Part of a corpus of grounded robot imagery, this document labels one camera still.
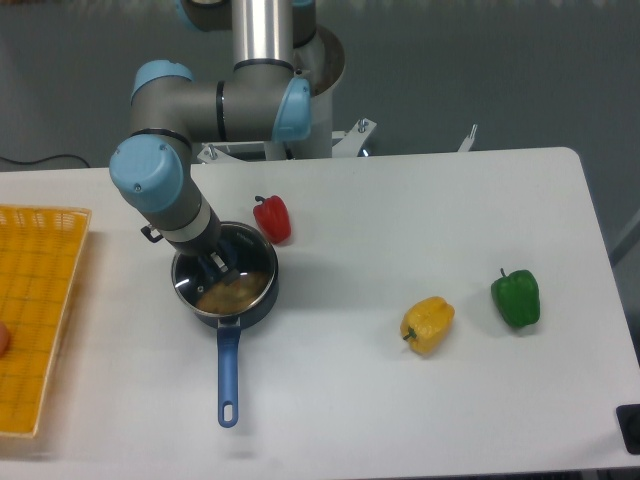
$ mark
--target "food in pot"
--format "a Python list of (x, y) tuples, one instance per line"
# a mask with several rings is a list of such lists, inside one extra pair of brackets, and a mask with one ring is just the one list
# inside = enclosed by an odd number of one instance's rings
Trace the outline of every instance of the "food in pot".
[(218, 282), (202, 294), (196, 308), (207, 313), (232, 315), (245, 310), (261, 294), (269, 283), (264, 272), (241, 273), (240, 278), (229, 285)]

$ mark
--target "white table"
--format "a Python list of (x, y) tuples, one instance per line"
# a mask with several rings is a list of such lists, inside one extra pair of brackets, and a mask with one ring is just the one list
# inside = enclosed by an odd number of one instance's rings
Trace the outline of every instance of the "white table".
[[(175, 296), (172, 248), (140, 234), (107, 170), (0, 175), (0, 203), (93, 210), (68, 329), (32, 441), (0, 478), (379, 478), (640, 464), (615, 408), (639, 369), (578, 156), (567, 149), (195, 166), (222, 219), (282, 196), (280, 297), (240, 340), (240, 421), (218, 426), (215, 332)], [(542, 318), (498, 316), (500, 267)], [(427, 359), (399, 334), (442, 295)]]

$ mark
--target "black object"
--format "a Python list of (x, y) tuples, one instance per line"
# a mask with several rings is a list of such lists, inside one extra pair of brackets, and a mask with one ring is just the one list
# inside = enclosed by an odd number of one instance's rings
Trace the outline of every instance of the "black object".
[(627, 451), (640, 455), (640, 405), (621, 405), (616, 408), (616, 415)]
[(151, 243), (158, 243), (160, 240), (162, 240), (164, 237), (162, 236), (161, 233), (159, 233), (158, 235), (156, 235), (155, 237), (153, 236), (153, 230), (151, 229), (151, 227), (149, 225), (146, 225), (144, 227), (142, 227), (140, 229), (140, 231), (142, 232), (142, 234), (147, 237), (147, 240), (149, 240)]
[(74, 155), (73, 153), (60, 153), (58, 155), (51, 155), (50, 157), (45, 157), (45, 158), (41, 158), (39, 160), (31, 160), (31, 161), (26, 161), (26, 162), (20, 162), (18, 160), (13, 160), (13, 159), (7, 158), (7, 157), (0, 157), (0, 160), (2, 160), (3, 162), (10, 163), (12, 165), (38, 165), (39, 163), (48, 162), (49, 160), (55, 160), (57, 158), (73, 158), (75, 160), (78, 160), (79, 162), (82, 162), (82, 164), (85, 167), (91, 168), (91, 165), (89, 165), (89, 162), (87, 162), (80, 155)]

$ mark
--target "gray floor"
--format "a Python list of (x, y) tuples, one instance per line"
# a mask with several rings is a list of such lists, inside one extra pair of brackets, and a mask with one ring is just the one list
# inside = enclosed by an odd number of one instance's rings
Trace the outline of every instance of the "gray floor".
[[(350, 128), (363, 115), (377, 121), (375, 154), (454, 151), (478, 123), (480, 150), (575, 149), (609, 247), (640, 208), (640, 2), (318, 3), (320, 22), (347, 53), (335, 127)], [(184, 29), (172, 5), (0, 6), (0, 155), (71, 152), (106, 166), (127, 134), (140, 65), (169, 58), (197, 79), (228, 77), (230, 35)], [(640, 246), (615, 275), (640, 339)]]

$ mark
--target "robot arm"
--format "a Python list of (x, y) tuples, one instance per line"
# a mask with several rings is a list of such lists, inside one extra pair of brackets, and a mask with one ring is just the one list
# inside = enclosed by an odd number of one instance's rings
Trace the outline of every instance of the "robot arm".
[(311, 127), (309, 83), (293, 74), (291, 0), (233, 0), (231, 8), (233, 78), (198, 84), (166, 60), (141, 67), (131, 137), (110, 163), (125, 200), (186, 255), (221, 252), (220, 221), (191, 179), (192, 143), (294, 141)]

